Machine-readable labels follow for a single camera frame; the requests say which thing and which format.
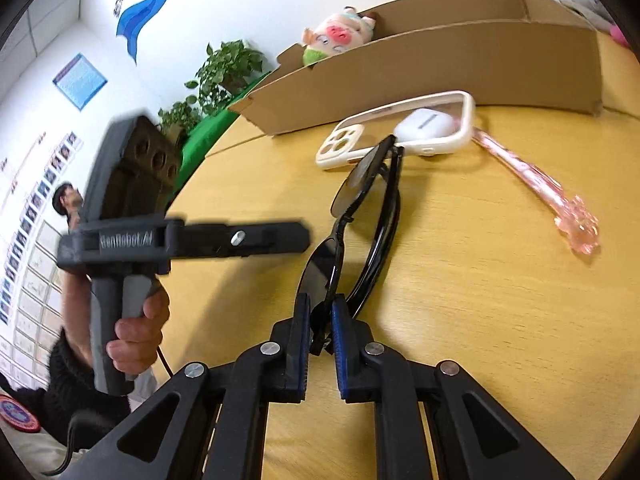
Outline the black sleeve forearm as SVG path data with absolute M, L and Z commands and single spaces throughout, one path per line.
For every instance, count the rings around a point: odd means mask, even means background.
M 91 284 L 82 275 L 63 274 L 62 330 L 49 362 L 50 384 L 43 397 L 42 426 L 65 444 L 72 418 L 88 411 L 115 427 L 130 413 L 124 396 L 109 396 L 94 388 L 91 355 Z

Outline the person's left hand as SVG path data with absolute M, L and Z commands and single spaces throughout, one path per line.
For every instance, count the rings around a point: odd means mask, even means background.
M 157 360 L 157 349 L 169 317 L 169 297 L 160 287 L 145 299 L 141 316 L 121 318 L 115 325 L 116 339 L 106 345 L 116 370 L 137 376 L 150 368 Z

